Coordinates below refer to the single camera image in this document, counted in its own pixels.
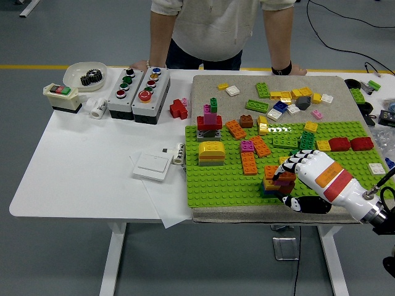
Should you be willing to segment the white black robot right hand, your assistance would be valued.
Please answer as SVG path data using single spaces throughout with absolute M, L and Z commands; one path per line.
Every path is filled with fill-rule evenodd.
M 323 200 L 337 207 L 344 207 L 361 223 L 380 224 L 386 219 L 379 198 L 364 197 L 366 189 L 358 180 L 319 150 L 300 150 L 281 164 L 274 176 L 276 181 L 284 172 L 295 173 L 307 187 Z

